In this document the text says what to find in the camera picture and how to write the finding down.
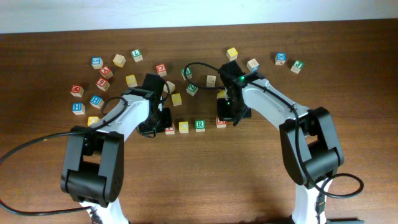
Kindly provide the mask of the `red letter I block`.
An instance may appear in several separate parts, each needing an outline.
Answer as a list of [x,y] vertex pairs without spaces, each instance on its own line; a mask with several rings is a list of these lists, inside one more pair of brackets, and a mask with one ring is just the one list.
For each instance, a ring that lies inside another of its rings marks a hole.
[[165,134],[170,135],[170,134],[175,134],[175,126],[172,123],[171,127],[165,128]]

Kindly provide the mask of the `red letter A block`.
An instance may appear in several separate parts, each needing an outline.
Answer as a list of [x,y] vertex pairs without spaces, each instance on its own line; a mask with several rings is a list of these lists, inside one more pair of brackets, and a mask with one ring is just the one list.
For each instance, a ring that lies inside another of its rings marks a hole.
[[226,121],[220,120],[220,118],[218,116],[216,117],[216,126],[217,126],[217,128],[225,128],[226,125],[227,125]]

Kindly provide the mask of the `yellow letter C block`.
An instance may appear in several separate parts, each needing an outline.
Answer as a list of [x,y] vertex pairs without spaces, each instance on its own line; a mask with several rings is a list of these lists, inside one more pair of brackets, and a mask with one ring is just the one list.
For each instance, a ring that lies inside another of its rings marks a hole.
[[189,122],[188,121],[181,121],[178,124],[179,133],[186,134],[189,133]]

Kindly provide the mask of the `green letter R block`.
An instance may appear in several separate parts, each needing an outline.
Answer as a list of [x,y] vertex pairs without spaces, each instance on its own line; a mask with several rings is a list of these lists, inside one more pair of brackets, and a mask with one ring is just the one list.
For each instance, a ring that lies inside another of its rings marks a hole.
[[205,132],[206,126],[205,126],[205,120],[204,119],[198,119],[195,121],[195,131],[196,132]]

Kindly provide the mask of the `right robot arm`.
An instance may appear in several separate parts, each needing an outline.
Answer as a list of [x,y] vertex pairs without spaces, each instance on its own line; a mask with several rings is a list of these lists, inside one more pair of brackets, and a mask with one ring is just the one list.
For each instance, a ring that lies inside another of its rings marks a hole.
[[295,182],[295,207],[289,223],[328,223],[325,205],[338,168],[345,157],[328,110],[310,109],[276,90],[257,71],[244,73],[237,62],[222,65],[218,73],[226,98],[218,100],[218,117],[237,125],[259,112],[280,133],[285,169]]

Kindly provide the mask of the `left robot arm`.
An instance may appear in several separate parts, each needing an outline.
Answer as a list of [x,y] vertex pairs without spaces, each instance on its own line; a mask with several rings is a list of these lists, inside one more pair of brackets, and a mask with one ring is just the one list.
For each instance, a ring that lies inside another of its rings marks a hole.
[[61,190],[87,207],[93,223],[128,223],[118,199],[124,178],[124,143],[133,131],[153,138],[171,127],[171,112],[162,106],[164,85],[160,76],[147,74],[142,86],[124,91],[103,119],[87,128],[72,128]]

